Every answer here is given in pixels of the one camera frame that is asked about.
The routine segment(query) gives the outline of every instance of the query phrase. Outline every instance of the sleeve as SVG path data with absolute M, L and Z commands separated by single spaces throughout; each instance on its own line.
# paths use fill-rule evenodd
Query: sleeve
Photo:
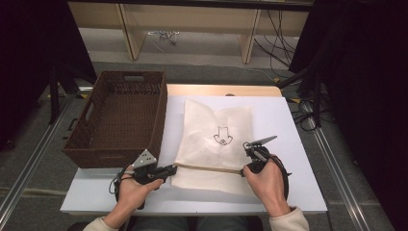
M 309 230 L 309 223 L 303 212 L 295 207 L 289 214 L 277 218 L 269 218 L 270 228 L 274 231 L 302 231 Z
M 93 222 L 85 227 L 84 231 L 118 231 L 118 229 L 113 229 L 109 227 L 103 218 L 96 218 Z

